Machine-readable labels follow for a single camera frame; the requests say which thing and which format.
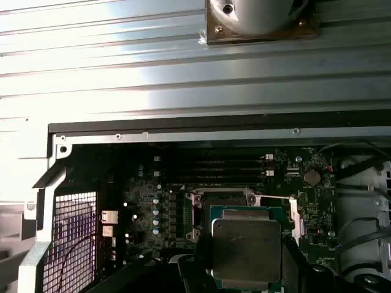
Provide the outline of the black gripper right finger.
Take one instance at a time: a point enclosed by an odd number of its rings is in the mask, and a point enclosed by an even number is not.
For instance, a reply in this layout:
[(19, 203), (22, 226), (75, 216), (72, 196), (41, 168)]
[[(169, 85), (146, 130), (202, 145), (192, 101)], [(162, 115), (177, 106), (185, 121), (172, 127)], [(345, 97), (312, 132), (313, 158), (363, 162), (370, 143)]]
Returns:
[(290, 236), (282, 240), (282, 279), (287, 292), (390, 292), (390, 280), (379, 275), (358, 274), (351, 283), (328, 267), (308, 263)]

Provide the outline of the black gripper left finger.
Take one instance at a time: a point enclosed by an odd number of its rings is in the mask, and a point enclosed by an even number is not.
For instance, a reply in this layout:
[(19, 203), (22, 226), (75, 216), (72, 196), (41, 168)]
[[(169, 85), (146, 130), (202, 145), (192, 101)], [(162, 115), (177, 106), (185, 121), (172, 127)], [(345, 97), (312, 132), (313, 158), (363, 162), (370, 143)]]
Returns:
[(175, 255), (164, 264), (140, 258), (128, 263), (100, 283), (101, 292), (215, 292), (207, 269), (211, 264), (212, 237), (203, 234), (192, 254)]

